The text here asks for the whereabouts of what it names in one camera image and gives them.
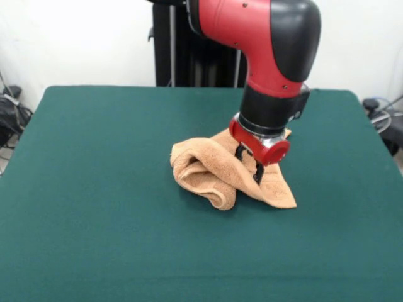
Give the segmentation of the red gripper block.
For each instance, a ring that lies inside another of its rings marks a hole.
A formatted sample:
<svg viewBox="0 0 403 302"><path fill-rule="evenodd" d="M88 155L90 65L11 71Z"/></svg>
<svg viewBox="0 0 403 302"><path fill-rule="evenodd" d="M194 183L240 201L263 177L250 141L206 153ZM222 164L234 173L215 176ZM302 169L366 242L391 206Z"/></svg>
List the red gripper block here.
<svg viewBox="0 0 403 302"><path fill-rule="evenodd" d="M229 125L230 134L238 143L235 157L242 161L244 152L253 156L257 162L253 179L259 186L264 175L264 167L279 163L289 151L290 142L287 140L289 131L284 129L275 135L258 135L241 125L239 115L236 113Z"/></svg>

